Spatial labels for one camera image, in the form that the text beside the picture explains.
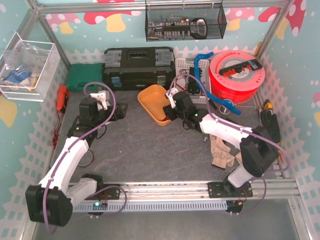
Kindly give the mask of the orange plastic bin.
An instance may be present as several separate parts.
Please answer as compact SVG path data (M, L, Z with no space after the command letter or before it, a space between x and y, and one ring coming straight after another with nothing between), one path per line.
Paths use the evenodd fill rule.
M163 107L170 106L170 101L166 98L166 89L157 84L153 84L137 95L137 100L148 113L148 115L161 127L164 127L172 121L167 118Z

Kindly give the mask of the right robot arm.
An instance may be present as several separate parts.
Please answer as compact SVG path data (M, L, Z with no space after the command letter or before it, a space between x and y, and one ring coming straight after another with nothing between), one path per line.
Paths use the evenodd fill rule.
M240 188L261 177L278 158L278 145L262 126L244 127L220 118L210 108L197 108L190 96L173 88L165 93L169 105L163 107L170 120L182 120L187 129L218 137L240 150L242 163L227 176L227 184Z

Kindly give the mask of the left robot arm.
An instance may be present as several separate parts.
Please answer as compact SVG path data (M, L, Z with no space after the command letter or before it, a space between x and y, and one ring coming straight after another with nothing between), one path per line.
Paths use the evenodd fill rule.
M89 151L98 130L122 120L128 104L109 105L107 100L85 97L79 103L79 114L68 130L67 138L50 171L25 192L29 219L32 222L64 227L71 219L73 208L85 199L118 199L120 185L104 184L100 175L86 173L78 183L70 180L80 160Z

